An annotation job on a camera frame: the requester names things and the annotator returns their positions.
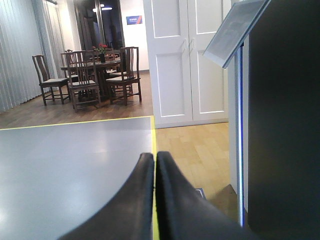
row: ceiling light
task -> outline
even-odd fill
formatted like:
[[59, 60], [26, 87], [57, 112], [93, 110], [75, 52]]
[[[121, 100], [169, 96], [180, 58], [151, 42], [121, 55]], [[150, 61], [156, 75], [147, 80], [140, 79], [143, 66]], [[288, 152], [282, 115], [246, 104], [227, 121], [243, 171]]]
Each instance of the ceiling light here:
[[[101, 7], [101, 11], [112, 10], [112, 7], [109, 7], [109, 6], [106, 6], [106, 7], [105, 7], [104, 4], [100, 4], [100, 7]], [[93, 11], [94, 13], [96, 13], [96, 12], [97, 12], [97, 9], [94, 8], [94, 9], [92, 9], [92, 11]]]

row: baseboard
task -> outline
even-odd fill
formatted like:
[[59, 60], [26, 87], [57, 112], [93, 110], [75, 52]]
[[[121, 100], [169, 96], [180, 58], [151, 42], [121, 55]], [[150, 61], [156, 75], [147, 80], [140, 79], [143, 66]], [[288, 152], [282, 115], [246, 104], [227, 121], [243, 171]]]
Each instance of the baseboard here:
[[228, 118], [221, 118], [221, 119], [211, 119], [211, 120], [201, 120], [201, 121], [159, 123], [159, 124], [155, 124], [155, 128], [166, 129], [166, 128], [184, 127], [184, 126], [192, 126], [192, 125], [227, 123], [228, 121], [229, 121]]

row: blue sign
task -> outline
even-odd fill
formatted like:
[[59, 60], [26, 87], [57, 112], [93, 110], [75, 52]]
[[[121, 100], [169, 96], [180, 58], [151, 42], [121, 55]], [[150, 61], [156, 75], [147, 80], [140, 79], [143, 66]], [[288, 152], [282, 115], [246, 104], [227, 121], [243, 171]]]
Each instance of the blue sign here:
[[142, 16], [127, 16], [126, 24], [127, 25], [142, 24]]

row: sign board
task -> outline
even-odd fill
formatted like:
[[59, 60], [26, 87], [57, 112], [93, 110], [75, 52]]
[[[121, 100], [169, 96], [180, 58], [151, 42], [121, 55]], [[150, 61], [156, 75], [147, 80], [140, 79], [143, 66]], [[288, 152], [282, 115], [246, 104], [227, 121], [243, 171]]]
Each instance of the sign board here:
[[126, 24], [127, 25], [142, 24], [142, 16], [127, 16]]
[[270, 1], [244, 0], [234, 3], [203, 55], [225, 69]]

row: dark wood floor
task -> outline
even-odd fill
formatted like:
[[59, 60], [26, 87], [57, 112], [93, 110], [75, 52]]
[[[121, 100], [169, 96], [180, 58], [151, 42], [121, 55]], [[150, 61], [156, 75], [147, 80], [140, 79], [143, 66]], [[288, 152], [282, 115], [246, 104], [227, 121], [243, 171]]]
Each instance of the dark wood floor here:
[[64, 105], [60, 100], [47, 101], [47, 106], [44, 106], [42, 97], [38, 96], [0, 113], [0, 129], [151, 116], [153, 106], [150, 75], [149, 72], [142, 72], [140, 75], [142, 103], [139, 102], [139, 96], [133, 96], [129, 97], [127, 106], [121, 100], [112, 105], [109, 100], [105, 100], [100, 108], [89, 106], [75, 112], [69, 100]]

